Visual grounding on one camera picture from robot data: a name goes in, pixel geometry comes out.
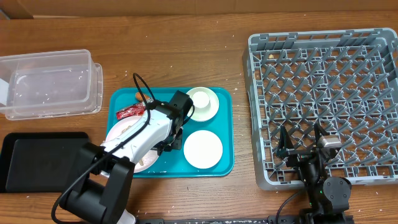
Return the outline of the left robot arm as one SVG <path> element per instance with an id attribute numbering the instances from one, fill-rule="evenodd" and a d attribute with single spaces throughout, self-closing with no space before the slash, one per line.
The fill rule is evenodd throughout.
<path id="1" fill-rule="evenodd" d="M 146 111 L 118 137 L 97 146 L 85 144 L 76 156 L 69 186 L 54 203 L 56 209 L 76 215 L 88 223 L 135 223 L 126 210 L 135 166 L 150 151 L 157 155 L 180 149 L 182 127 L 188 121 L 192 99 L 176 91 L 169 102 L 153 100 Z"/>

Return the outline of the red snack wrapper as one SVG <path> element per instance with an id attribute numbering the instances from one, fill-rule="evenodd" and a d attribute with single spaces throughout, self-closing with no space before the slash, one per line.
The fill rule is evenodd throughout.
<path id="1" fill-rule="evenodd" d="M 131 116 L 142 116 L 146 110 L 144 102 L 138 102 L 116 112 L 117 120 L 122 120 Z"/>

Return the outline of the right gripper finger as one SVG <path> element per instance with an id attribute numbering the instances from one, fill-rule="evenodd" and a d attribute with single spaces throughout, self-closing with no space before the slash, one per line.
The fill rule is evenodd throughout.
<path id="1" fill-rule="evenodd" d="M 315 132 L 315 144 L 317 145 L 320 141 L 320 138 L 322 136 L 326 136 L 326 131 L 318 123 L 315 123 L 313 127 Z"/>
<path id="2" fill-rule="evenodd" d="M 279 143 L 276 149 L 276 156 L 279 158 L 285 158 L 290 155 L 294 150 L 294 145 L 290 139 L 290 136 L 285 126 L 280 127 Z"/>

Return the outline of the orange carrot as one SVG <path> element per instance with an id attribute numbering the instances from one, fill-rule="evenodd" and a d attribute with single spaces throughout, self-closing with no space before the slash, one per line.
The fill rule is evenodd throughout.
<path id="1" fill-rule="evenodd" d="M 135 98 L 137 101 L 144 101 L 144 100 L 150 101 L 152 99 L 150 96 L 146 94 L 140 94 L 139 92 L 135 94 Z"/>

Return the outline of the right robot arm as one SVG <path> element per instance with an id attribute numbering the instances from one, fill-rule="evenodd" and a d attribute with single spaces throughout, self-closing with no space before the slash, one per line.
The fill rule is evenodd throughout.
<path id="1" fill-rule="evenodd" d="M 277 157 L 285 159 L 286 166 L 295 169 L 304 189 L 291 195 L 279 207 L 275 223 L 353 223 L 353 217 L 347 217 L 351 196 L 351 182 L 344 177 L 329 177 L 326 164 L 334 159 L 341 147 L 338 136 L 327 133 L 319 124 L 314 124 L 315 142 L 306 150 L 294 148 L 285 127 L 280 128 Z M 287 203 L 306 192 L 310 207 L 299 211 L 297 216 L 281 216 Z"/>

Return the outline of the large white plate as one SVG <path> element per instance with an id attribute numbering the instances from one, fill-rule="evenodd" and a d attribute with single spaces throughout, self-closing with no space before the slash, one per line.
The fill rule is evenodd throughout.
<path id="1" fill-rule="evenodd" d="M 108 132 L 105 141 L 115 139 L 121 135 L 121 131 L 127 126 L 132 126 L 140 120 L 140 116 L 131 116 L 118 121 Z M 136 164 L 134 172 L 142 172 L 152 166 L 155 161 L 159 158 L 156 151 L 150 150 L 140 161 Z"/>

